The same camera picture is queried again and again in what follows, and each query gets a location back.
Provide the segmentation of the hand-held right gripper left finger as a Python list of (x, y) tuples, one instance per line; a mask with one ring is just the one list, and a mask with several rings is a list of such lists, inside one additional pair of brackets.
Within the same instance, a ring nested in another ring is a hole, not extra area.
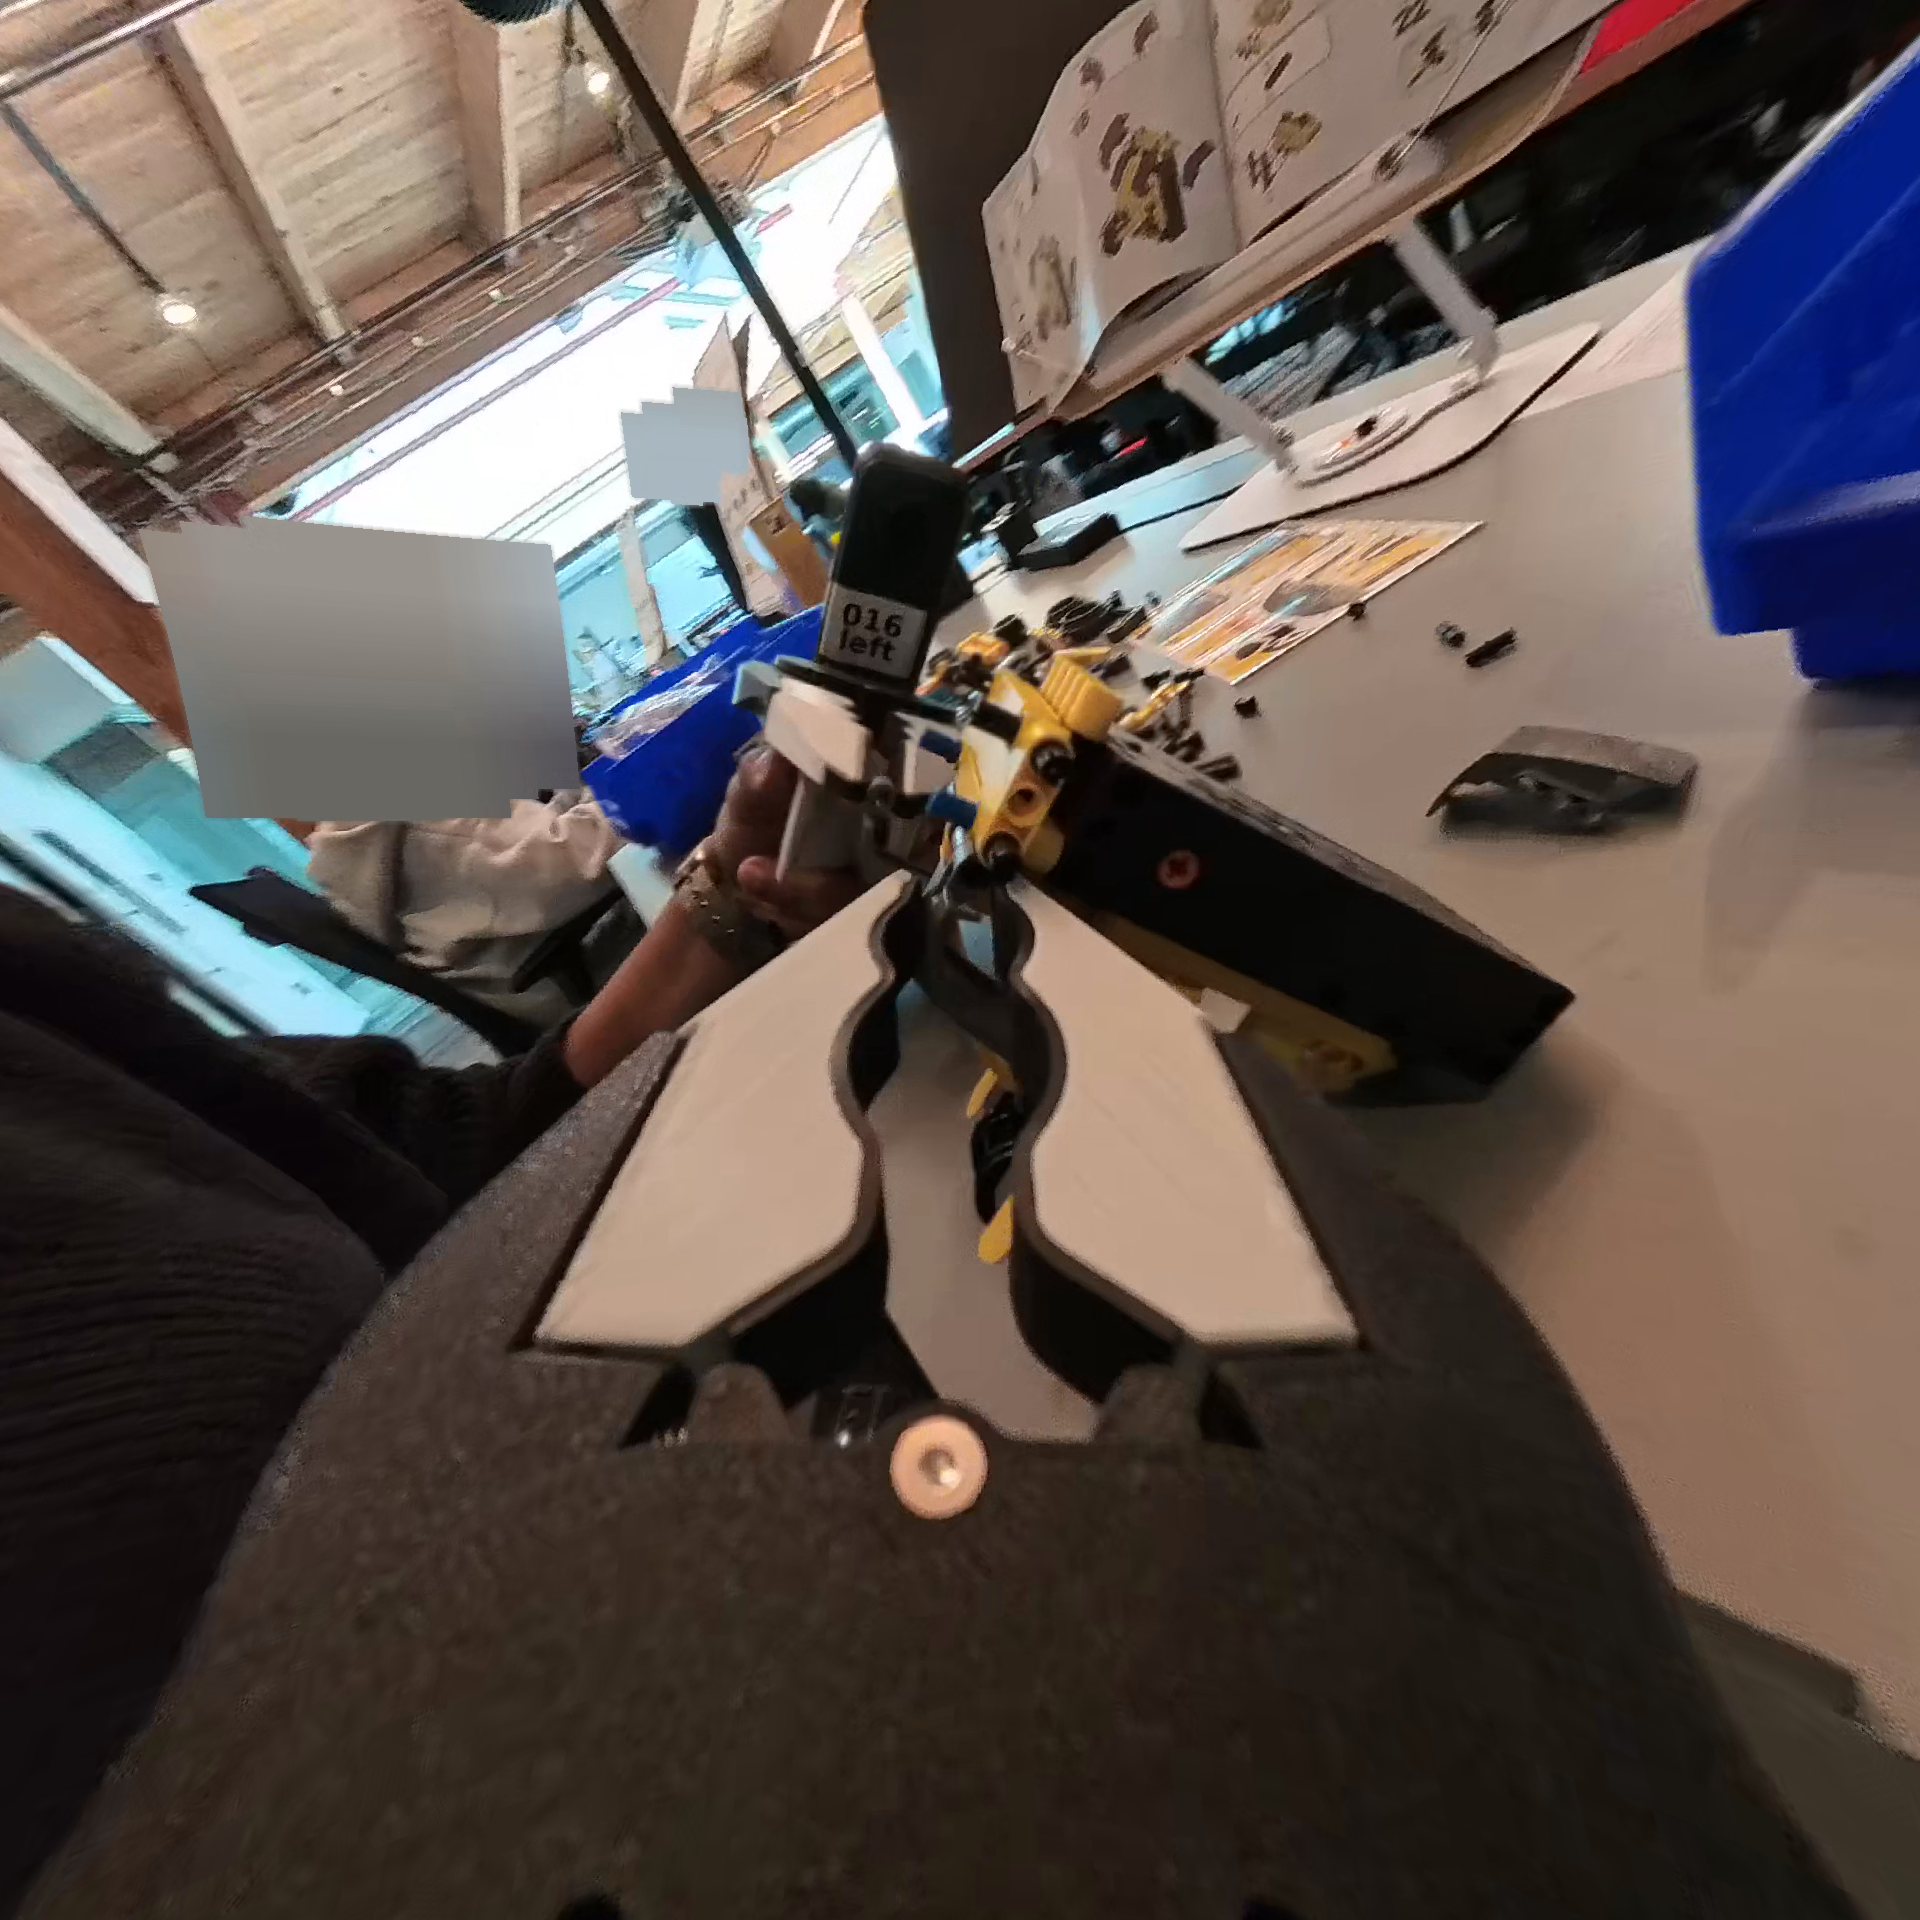
[(893, 1008), (888, 873), (703, 1008), (534, 1325), (556, 1352), (693, 1365), (848, 1267), (879, 1221), (852, 1086), (864, 1019)]

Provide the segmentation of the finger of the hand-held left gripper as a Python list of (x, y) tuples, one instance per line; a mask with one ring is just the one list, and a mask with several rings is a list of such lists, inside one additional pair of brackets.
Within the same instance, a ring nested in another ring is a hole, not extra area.
[(839, 694), (774, 693), (761, 733), (807, 782), (864, 784), (870, 776), (873, 733)]

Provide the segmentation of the black and yellow brick model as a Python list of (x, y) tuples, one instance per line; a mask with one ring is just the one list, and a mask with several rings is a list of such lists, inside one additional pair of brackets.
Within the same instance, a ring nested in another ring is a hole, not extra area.
[(1239, 1033), (1359, 1105), (1487, 1097), (1575, 992), (1432, 899), (1241, 789), (1192, 723), (1198, 667), (1136, 687), (1112, 647), (1027, 662), (989, 635), (916, 694), (953, 735), (941, 852), (1021, 877)]

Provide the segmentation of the person's left forearm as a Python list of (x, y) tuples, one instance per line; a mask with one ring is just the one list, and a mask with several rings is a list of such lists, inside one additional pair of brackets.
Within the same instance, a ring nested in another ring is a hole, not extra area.
[(649, 1039), (683, 1028), (750, 969), (713, 944), (713, 919), (675, 900), (611, 983), (564, 1027), (508, 1063), (383, 1063), (355, 1076), (352, 1115), (419, 1177), (451, 1221)]

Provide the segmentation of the person's left hand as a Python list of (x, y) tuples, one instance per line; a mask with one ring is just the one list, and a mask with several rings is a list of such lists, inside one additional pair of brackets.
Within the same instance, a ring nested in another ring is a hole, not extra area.
[(767, 743), (751, 743), (735, 760), (703, 852), (709, 876), (751, 919), (788, 939), (828, 923), (867, 892), (852, 871), (780, 865), (785, 814), (798, 791), (798, 769)]

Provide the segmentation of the blue bin far left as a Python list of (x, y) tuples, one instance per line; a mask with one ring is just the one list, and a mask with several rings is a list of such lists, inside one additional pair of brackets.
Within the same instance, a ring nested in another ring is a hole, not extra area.
[(671, 865), (709, 835), (735, 757), (759, 731), (757, 712), (735, 703), (735, 673), (793, 649), (777, 631), (735, 635), (651, 678), (592, 728), (583, 787), (627, 844)]

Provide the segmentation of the pile of black brick pieces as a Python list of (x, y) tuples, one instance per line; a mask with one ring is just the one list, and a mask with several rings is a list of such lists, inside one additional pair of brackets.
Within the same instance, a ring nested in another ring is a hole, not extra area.
[(1158, 749), (1215, 784), (1239, 782), (1241, 758), (1213, 752), (1192, 718), (1205, 670), (1195, 662), (1139, 662), (1155, 609), (1155, 599), (1136, 606), (1112, 591), (1101, 599), (1064, 593), (1037, 623), (1000, 616), (988, 633), (989, 677), (973, 718), (985, 723), (989, 702), (1008, 705), (1019, 691), (1041, 693), (1054, 667), (1063, 664), (1119, 702), (1111, 735)]

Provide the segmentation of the dark monitor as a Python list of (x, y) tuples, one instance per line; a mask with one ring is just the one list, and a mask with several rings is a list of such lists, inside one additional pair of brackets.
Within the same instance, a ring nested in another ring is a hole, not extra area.
[(918, 261), (951, 449), (1016, 420), (983, 206), (1016, 165), (1072, 54), (1121, 1), (868, 1), (868, 43)]

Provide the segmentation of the yellow printed leaflet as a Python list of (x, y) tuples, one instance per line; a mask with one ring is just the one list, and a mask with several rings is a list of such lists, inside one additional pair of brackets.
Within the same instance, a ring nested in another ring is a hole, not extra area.
[(1239, 685), (1478, 529), (1478, 518), (1284, 524), (1175, 591), (1141, 645)]

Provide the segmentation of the open instruction booklet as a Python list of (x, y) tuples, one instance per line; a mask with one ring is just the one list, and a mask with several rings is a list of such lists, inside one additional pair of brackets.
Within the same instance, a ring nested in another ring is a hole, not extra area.
[(1598, 1), (1131, 4), (1067, 61), (980, 219), (1014, 413), (1061, 401), (1143, 302), (1344, 188)]

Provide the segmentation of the black office chair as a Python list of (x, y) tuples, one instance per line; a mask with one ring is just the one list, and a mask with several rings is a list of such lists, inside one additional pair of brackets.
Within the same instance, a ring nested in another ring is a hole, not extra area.
[[(444, 973), (414, 965), (355, 928), (327, 899), (269, 868), (252, 868), (239, 880), (197, 884), (187, 894), (238, 923), (253, 941), (296, 949), (329, 966), (401, 992), (463, 1027), (497, 1054), (513, 1055), (536, 1039), (540, 1024), (523, 1016), (518, 1005), (493, 1005)], [(619, 892), (545, 932), (513, 969), (510, 997), (520, 1000), (525, 995), (552, 989), (569, 1009), (584, 1003), (593, 992), (592, 944), (606, 925), (637, 925), (630, 902)]]

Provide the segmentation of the white book stand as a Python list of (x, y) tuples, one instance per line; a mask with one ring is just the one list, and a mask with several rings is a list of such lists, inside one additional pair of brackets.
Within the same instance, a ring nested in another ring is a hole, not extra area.
[(1267, 420), (1192, 358), (1168, 364), (1164, 385), (1264, 455), (1264, 467), (1183, 534), (1183, 553), (1350, 508), (1462, 463), (1599, 340), (1596, 325), (1577, 325), (1517, 351), (1505, 349), (1493, 311), (1417, 217), (1405, 217), (1385, 240), (1412, 285), (1457, 336), (1455, 369), (1301, 436), (1284, 422)]

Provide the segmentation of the person's black sweater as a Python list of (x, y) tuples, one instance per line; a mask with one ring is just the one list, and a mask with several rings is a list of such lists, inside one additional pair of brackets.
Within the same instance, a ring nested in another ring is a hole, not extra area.
[(457, 1203), (485, 1078), (239, 1039), (4, 888), (4, 1913), (153, 1710), (281, 1435)]

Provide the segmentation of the white paper sheet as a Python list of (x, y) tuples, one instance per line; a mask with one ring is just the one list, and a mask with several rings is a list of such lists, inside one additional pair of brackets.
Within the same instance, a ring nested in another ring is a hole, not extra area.
[(1689, 281), (1693, 257), (1647, 293), (1566, 374), (1551, 396), (1579, 401), (1619, 392), (1656, 377), (1689, 372)]

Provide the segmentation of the blue plastic bin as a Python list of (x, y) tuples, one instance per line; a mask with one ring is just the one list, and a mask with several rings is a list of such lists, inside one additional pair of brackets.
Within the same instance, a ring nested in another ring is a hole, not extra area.
[(1918, 673), (1918, 47), (1686, 271), (1696, 545), (1719, 633), (1808, 681)]

